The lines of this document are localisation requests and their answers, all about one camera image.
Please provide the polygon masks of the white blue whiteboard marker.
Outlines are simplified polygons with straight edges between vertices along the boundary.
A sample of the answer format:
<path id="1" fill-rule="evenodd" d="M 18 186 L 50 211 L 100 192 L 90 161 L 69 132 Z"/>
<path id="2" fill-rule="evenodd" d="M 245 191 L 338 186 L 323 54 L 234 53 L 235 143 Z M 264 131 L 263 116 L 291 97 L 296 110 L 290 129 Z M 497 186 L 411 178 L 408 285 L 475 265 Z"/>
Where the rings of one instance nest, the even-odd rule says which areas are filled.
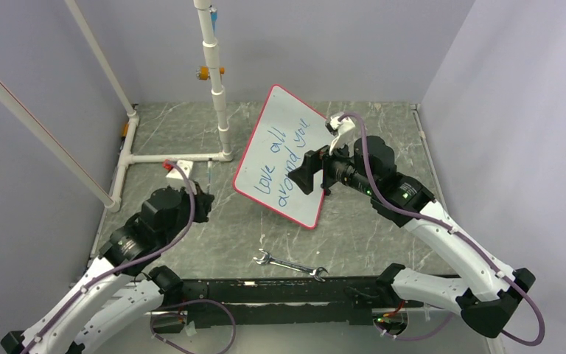
<path id="1" fill-rule="evenodd" d="M 212 185 L 212 167 L 213 167 L 213 159 L 209 158 L 207 161 L 207 184 L 206 184 L 206 192 L 208 194 L 211 191 L 211 185 Z"/>

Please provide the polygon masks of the pink-framed whiteboard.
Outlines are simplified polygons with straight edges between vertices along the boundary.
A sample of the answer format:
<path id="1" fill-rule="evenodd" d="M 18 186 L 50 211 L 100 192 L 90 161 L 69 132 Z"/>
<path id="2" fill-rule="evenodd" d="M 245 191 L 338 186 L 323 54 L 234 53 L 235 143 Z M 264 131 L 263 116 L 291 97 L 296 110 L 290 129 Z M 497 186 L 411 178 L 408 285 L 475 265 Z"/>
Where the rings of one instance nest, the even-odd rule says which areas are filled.
<path id="1" fill-rule="evenodd" d="M 324 200 L 321 177 L 304 194 L 287 174 L 304 154 L 332 141 L 326 118 L 280 85 L 270 88 L 234 176 L 241 195 L 307 228 L 314 229 Z"/>

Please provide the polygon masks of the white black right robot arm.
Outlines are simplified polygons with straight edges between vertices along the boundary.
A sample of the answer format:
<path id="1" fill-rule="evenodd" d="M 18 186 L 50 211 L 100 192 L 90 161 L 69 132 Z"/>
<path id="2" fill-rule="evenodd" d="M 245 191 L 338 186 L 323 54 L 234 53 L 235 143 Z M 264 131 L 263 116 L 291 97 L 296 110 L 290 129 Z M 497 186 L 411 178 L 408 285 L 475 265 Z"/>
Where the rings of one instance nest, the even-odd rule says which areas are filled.
<path id="1" fill-rule="evenodd" d="M 398 263 L 390 264 L 376 279 L 378 300 L 394 306 L 404 300 L 423 302 L 460 316 L 475 332 L 496 338 L 534 284 L 527 268 L 513 269 L 482 249 L 447 214 L 421 182 L 396 169 L 394 151 L 378 136 L 367 138 L 368 161 L 379 194 L 399 214 L 384 206 L 365 172 L 362 141 L 333 153 L 324 146 L 309 150 L 288 177 L 308 195 L 314 176 L 321 173 L 321 188 L 340 183 L 369 196 L 372 208 L 398 227 L 423 240 L 458 274 L 443 278 L 422 274 Z"/>

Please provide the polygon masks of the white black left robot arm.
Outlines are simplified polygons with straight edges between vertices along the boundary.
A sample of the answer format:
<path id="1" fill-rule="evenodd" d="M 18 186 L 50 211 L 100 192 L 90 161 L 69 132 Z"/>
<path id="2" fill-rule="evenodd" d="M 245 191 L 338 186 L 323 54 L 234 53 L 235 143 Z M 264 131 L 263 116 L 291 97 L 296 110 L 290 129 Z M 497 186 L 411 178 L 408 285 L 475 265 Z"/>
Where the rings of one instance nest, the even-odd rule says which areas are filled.
<path id="1" fill-rule="evenodd" d="M 205 223 L 214 196 L 197 183 L 191 190 L 154 191 L 141 209 L 116 229 L 81 279 L 45 316 L 0 341 L 6 353 L 94 353 L 145 312 L 176 308 L 182 281 L 166 266 L 116 299 L 115 295 L 161 256 L 193 223 Z"/>

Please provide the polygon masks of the silver double open-end wrench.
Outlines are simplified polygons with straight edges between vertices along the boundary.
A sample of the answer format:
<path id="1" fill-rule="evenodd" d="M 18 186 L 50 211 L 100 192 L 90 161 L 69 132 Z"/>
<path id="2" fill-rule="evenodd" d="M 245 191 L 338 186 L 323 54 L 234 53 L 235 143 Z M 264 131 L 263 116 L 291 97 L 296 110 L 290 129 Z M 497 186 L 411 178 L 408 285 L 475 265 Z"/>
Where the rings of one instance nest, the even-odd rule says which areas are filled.
<path id="1" fill-rule="evenodd" d="M 264 249 L 259 249 L 259 252 L 262 254 L 262 256 L 253 257 L 253 261 L 261 266 L 274 265 L 274 266 L 290 269 L 293 271 L 297 271 L 303 274 L 308 274 L 318 282 L 325 282 L 325 279 L 322 277 L 322 275 L 329 273 L 324 267 L 313 268 L 305 265 L 300 265 L 298 263 L 294 263 L 288 260 L 282 260 L 274 257 L 270 252 L 265 251 Z"/>

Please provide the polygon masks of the orange pipe valve fitting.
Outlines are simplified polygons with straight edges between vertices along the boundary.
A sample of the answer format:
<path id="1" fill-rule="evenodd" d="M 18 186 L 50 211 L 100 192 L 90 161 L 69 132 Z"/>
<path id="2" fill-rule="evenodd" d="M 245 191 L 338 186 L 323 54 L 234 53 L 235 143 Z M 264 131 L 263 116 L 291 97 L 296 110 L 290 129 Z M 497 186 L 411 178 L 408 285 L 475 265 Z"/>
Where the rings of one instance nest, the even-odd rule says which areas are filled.
<path id="1" fill-rule="evenodd" d="M 220 75 L 223 75 L 225 74 L 226 69 L 224 67 L 220 67 L 218 71 Z M 209 70 L 209 67 L 201 66 L 196 70 L 195 75 L 198 80 L 209 80 L 211 77 L 211 72 Z"/>

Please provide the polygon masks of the diagonal white pipe red stripe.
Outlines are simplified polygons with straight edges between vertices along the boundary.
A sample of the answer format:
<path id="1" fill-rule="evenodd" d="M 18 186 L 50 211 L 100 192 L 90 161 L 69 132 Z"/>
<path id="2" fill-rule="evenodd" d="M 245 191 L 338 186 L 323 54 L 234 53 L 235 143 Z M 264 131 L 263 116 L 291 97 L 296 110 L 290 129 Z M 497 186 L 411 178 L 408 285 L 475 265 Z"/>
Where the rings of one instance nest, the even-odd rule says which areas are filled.
<path id="1" fill-rule="evenodd" d="M 62 146 L 50 131 L 0 80 L 0 103 L 21 122 L 74 176 L 111 212 L 119 210 L 119 202 L 104 191 L 91 175 Z"/>

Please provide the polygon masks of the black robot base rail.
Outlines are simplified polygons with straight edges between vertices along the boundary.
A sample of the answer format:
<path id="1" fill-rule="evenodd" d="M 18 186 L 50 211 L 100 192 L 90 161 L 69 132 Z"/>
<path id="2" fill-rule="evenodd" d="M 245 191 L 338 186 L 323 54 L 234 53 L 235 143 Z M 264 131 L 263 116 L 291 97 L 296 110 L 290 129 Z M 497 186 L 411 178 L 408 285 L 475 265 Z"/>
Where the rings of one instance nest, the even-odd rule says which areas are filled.
<path id="1" fill-rule="evenodd" d="M 376 316 L 421 302 L 387 295 L 374 276 L 185 279 L 158 311 L 178 310 L 198 329 L 229 324 L 282 325 L 345 322 L 371 325 Z"/>

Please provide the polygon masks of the white PVC pipe frame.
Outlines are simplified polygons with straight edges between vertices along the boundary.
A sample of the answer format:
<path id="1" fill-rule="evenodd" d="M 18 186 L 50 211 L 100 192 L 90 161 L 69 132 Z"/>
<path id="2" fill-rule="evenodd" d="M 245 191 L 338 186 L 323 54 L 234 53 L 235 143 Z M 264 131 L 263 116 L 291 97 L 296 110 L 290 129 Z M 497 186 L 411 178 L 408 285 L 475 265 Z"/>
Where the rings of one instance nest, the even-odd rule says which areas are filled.
<path id="1" fill-rule="evenodd" d="M 127 98 L 124 89 L 120 85 L 117 76 L 114 74 L 111 65 L 98 44 L 77 2 L 69 0 L 66 1 L 65 4 L 87 41 L 92 53 L 97 59 L 103 73 L 111 84 L 120 103 L 123 105 L 127 116 L 124 140 L 119 151 L 119 159 L 115 169 L 110 193 L 112 199 L 119 202 L 119 208 L 122 203 L 122 189 L 125 184 L 128 168 L 134 164 L 162 163 L 166 159 L 172 161 L 188 160 L 194 163 L 207 163 L 209 158 L 212 158 L 213 162 L 232 161 L 234 154 L 231 151 L 231 134 L 229 133 L 230 128 L 228 118 L 226 116 L 226 90 L 222 82 L 223 75 L 220 75 L 218 71 L 218 69 L 222 66 L 220 64 L 220 46 L 217 38 L 215 37 L 214 20 L 217 18 L 217 8 L 214 7 L 210 1 L 195 1 L 194 6 L 198 11 L 199 25 L 203 37 L 202 46 L 206 64 L 205 66 L 209 67 L 211 72 L 210 79 L 203 81 L 208 81 L 211 84 L 212 102 L 217 117 L 217 131 L 219 133 L 221 145 L 220 151 L 216 153 L 158 155 L 136 155 L 133 153 L 132 145 L 140 123 L 139 113 L 136 110 L 135 105 Z"/>

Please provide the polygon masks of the aluminium extrusion frame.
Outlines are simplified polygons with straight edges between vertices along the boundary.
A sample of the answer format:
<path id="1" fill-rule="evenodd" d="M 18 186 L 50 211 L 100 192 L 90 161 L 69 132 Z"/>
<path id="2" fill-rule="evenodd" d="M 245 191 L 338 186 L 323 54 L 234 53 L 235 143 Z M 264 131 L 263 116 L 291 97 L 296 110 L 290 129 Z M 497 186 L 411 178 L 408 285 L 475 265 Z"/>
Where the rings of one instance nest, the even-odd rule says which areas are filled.
<path id="1" fill-rule="evenodd" d="M 430 173 L 433 177 L 433 183 L 434 186 L 436 188 L 436 196 L 439 199 L 441 205 L 447 210 L 447 203 L 444 197 L 444 193 L 442 191 L 441 185 L 440 185 L 440 181 L 439 181 L 439 175 L 436 171 L 436 167 L 434 165 L 433 162 L 433 157 L 431 155 L 430 152 L 430 146 L 428 144 L 428 140 L 427 140 L 427 134 L 425 133 L 424 127 L 422 125 L 422 121 L 420 118 L 420 111 L 421 111 L 421 105 L 420 104 L 410 104 L 410 112 L 413 115 L 413 118 L 416 122 L 416 127 L 422 142 L 422 146 L 424 148 L 425 151 L 425 155 L 427 157 L 427 161 L 429 164 L 429 168 L 430 168 Z M 503 342 L 500 338 L 496 338 L 496 339 L 486 339 L 486 343 L 487 346 L 489 348 L 489 352 L 490 353 L 497 353 L 497 354 L 505 354 L 506 350 L 504 348 Z"/>

